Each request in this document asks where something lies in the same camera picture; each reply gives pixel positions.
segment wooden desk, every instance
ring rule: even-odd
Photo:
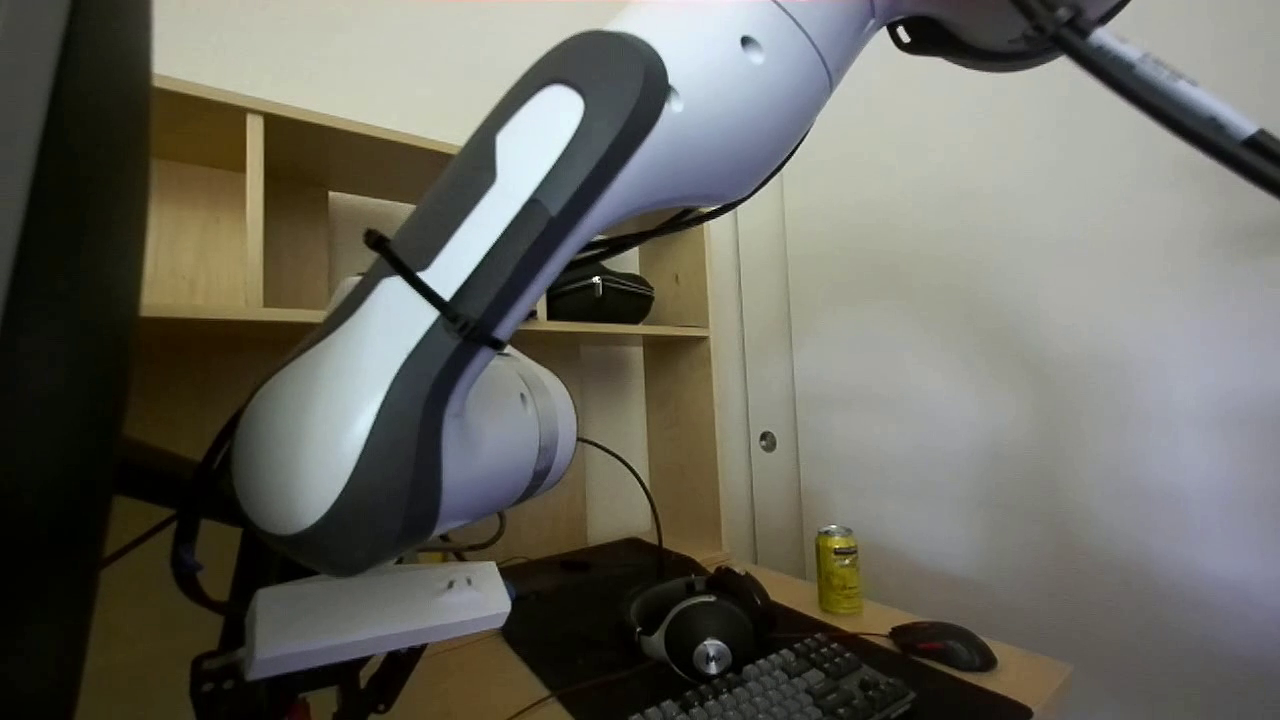
[[[874,602],[865,603],[860,616],[827,615],[818,609],[813,583],[764,568],[746,569],[760,579],[776,601],[846,630],[883,633],[893,625],[918,619]],[[890,644],[887,639],[879,642]],[[1029,706],[1038,719],[1052,717],[1066,692],[1071,667],[1009,644],[991,642],[991,646],[1000,656],[1000,667],[993,673],[960,676]],[[547,694],[547,688],[502,635],[488,633],[431,646],[388,717],[506,720]],[[332,697],[315,697],[311,702],[314,717],[328,717],[333,711]],[[567,719],[568,712],[554,701],[520,716],[520,720]]]

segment black carrying case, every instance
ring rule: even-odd
[[[547,319],[640,324],[653,310],[653,286],[599,263],[562,274],[547,290]]]

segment screw hole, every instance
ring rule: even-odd
[[[672,113],[678,113],[685,109],[685,99],[680,96],[680,92],[675,87],[667,87],[667,108],[671,108]]]
[[[746,54],[748,60],[756,65],[764,61],[764,47],[760,45],[760,41],[750,35],[744,35],[739,44],[742,46],[742,53]]]

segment black cable tie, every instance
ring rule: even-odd
[[[467,315],[466,313],[460,313],[449,301],[445,300],[439,292],[431,290],[431,286],[422,282],[422,278],[408,266],[396,250],[392,249],[392,238],[385,234],[369,228],[365,231],[365,246],[378,254],[387,265],[394,272],[402,281],[408,283],[413,292],[422,296],[428,305],[435,307],[435,311],[440,314],[444,319],[445,325],[452,329],[460,338],[474,342],[476,345],[483,345],[498,352],[507,350],[507,343],[494,337],[493,332],[481,327],[480,322],[475,318]]]

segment headphones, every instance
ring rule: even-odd
[[[749,573],[717,568],[641,591],[626,623],[641,652],[700,683],[756,659],[773,629],[773,601]]]

